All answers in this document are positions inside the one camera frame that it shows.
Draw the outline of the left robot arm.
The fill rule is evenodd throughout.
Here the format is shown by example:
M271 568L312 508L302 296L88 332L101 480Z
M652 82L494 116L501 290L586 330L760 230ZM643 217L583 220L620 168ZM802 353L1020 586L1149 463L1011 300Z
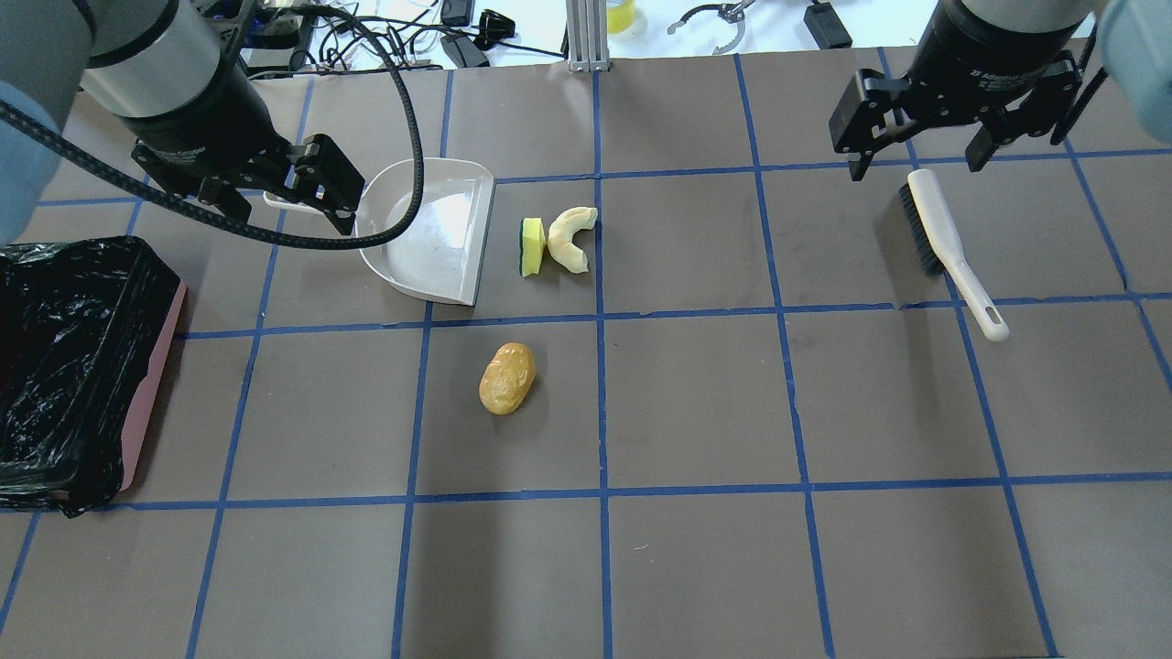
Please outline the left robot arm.
M146 201L255 242L331 250L250 222L248 190L354 230L363 176L336 143L277 131L239 56L192 1L4 2L4 243L28 227L61 163L77 91L134 135Z

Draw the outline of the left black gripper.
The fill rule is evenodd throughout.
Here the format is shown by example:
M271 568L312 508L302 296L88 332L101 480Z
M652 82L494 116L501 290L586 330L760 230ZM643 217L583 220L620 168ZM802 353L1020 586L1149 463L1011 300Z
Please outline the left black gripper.
M240 191L277 190L289 174L286 201L321 213L339 235L354 231L363 175L326 134L289 147L245 72L217 70L184 107L132 118L131 133L131 158L166 192L204 206L191 216L202 225L275 242L271 230L251 224L253 205Z

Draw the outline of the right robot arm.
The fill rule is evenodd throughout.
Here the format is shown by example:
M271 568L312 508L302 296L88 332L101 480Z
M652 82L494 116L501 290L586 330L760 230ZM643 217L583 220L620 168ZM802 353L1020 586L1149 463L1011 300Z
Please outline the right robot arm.
M1108 80L1167 145L1168 30L1167 1L938 1L904 74L854 72L829 118L831 147L858 182L890 145L975 125L965 158L976 172L1023 136L1058 145Z

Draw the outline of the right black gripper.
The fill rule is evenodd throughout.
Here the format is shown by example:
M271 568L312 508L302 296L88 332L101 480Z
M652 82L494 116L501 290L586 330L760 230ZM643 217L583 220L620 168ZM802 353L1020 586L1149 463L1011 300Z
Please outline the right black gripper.
M831 113L831 145L850 179L861 182L875 154L926 125L980 121L965 150L970 172L1000 147L1063 125L1081 91L1067 45L1085 16L1085 5L935 5L904 79L857 70Z

